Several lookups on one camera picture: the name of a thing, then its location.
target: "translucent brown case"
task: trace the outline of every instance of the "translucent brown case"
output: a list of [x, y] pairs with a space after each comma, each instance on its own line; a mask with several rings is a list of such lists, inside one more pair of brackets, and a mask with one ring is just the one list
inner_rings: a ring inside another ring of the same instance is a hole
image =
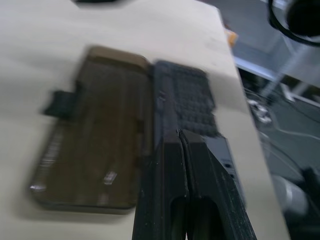
[[140, 163], [153, 149], [148, 68], [140, 55], [89, 49], [74, 114], [56, 120], [29, 185], [41, 206], [124, 214], [136, 205]]

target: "white cable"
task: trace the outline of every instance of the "white cable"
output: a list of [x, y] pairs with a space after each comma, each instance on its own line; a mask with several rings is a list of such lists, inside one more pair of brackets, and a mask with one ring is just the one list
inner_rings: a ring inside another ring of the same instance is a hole
[[296, 173], [297, 175], [301, 176], [300, 172], [298, 172], [292, 165], [290, 165], [286, 160], [284, 160], [282, 157], [280, 157], [278, 154], [276, 154], [274, 151], [271, 150], [271, 141], [268, 135], [264, 134], [263, 132], [259, 132], [260, 135], [262, 136], [263, 139], [266, 139], [268, 144], [265, 144], [265, 141], [263, 141], [262, 139], [260, 139], [260, 143], [262, 145], [262, 147], [267, 151], [265, 153], [265, 158], [269, 159], [270, 154], [273, 154], [275, 157], [277, 157], [281, 162], [283, 162], [285, 165], [288, 166], [288, 168], [290, 168], [294, 173]]
[[274, 142], [274, 141], [271, 141], [271, 140], [270, 140], [270, 137], [269, 137], [267, 134], [264, 134], [263, 132], [260, 132], [260, 133], [263, 134], [263, 135], [265, 135], [265, 136], [268, 138], [268, 141], [269, 141], [270, 146], [271, 146], [271, 144], [272, 144], [272, 145], [275, 145], [276, 147], [278, 147], [278, 148], [280, 148], [280, 149], [282, 149], [282, 150], [288, 150], [288, 151], [290, 151], [289, 148], [287, 148], [287, 147], [285, 147], [285, 146], [282, 146], [282, 145], [280, 145], [279, 143], [276, 143], [276, 142]]
[[282, 129], [280, 127], [279, 123], [278, 123], [278, 120], [277, 120], [276, 115], [274, 114], [274, 112], [270, 108], [268, 108], [268, 111], [269, 111], [271, 119], [273, 121], [274, 128], [276, 130], [278, 130], [279, 132], [282, 132], [282, 133], [285, 133], [285, 134], [289, 134], [289, 135], [312, 138], [312, 139], [320, 141], [320, 137], [317, 137], [317, 136], [314, 136], [314, 135], [311, 135], [311, 134], [302, 133], [302, 132], [296, 132], [296, 131], [287, 131], [287, 130]]
[[277, 159], [279, 159], [281, 162], [283, 162], [285, 165], [287, 165], [288, 168], [290, 168], [293, 172], [295, 172], [297, 175], [301, 177], [301, 173], [298, 172], [292, 165], [290, 165], [286, 160], [284, 160], [282, 157], [280, 157], [278, 154], [276, 154], [274, 151], [270, 150], [270, 153], [274, 155]]
[[[255, 92], [251, 91], [250, 89], [245, 88], [244, 90], [245, 90], [246, 92], [248, 92], [249, 94], [252, 94], [252, 95], [258, 97], [258, 98], [261, 100], [262, 103], [265, 102], [265, 99], [264, 99], [263, 97], [261, 97], [260, 95], [256, 94]], [[282, 129], [282, 128], [280, 127], [280, 125], [279, 125], [279, 122], [278, 122], [277, 117], [276, 117], [276, 115], [274, 114], [274, 112], [273, 112], [270, 108], [268, 108], [267, 106], [265, 106], [265, 107], [268, 109], [268, 111], [269, 111], [269, 113], [270, 113], [270, 117], [271, 117], [271, 119], [272, 119], [272, 121], [273, 121], [273, 123], [274, 123], [274, 124], [273, 124], [274, 128], [275, 128], [276, 130], [278, 130], [279, 132], [282, 132], [282, 133], [284, 133], [284, 134], [294, 135], [294, 136], [312, 138], [312, 139], [315, 139], [315, 140], [320, 141], [320, 137], [317, 137], [317, 136], [314, 136], [314, 135], [311, 135], [311, 134], [302, 133], [302, 132], [296, 132], [296, 131], [288, 131], [288, 130]]]

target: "wooden table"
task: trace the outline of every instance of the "wooden table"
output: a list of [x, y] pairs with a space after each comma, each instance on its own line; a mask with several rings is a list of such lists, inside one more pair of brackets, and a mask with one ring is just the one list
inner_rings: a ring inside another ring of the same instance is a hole
[[210, 76], [216, 120], [228, 138], [258, 240], [289, 239], [219, 11], [193, 0], [134, 0], [79, 9], [68, 0], [0, 3], [0, 232], [6, 240], [130, 240], [125, 216], [54, 212], [26, 197], [53, 119], [49, 91], [70, 88], [84, 48], [98, 44], [199, 67]]

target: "black headphones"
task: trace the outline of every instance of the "black headphones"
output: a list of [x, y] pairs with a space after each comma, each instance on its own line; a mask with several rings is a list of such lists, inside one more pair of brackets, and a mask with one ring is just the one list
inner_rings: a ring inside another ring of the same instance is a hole
[[289, 3], [286, 12], [288, 29], [276, 18], [273, 3], [274, 0], [268, 0], [269, 23], [272, 27], [294, 41], [320, 47], [320, 42], [302, 38], [320, 35], [320, 0], [293, 0]]

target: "headphone ear cup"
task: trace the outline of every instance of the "headphone ear cup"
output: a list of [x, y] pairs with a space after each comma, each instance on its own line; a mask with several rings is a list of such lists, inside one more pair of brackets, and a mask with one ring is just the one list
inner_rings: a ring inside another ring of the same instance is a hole
[[288, 29], [295, 35], [320, 35], [320, 0], [293, 0], [286, 14]]
[[104, 3], [114, 3], [118, 0], [72, 0], [75, 4], [104, 4]]

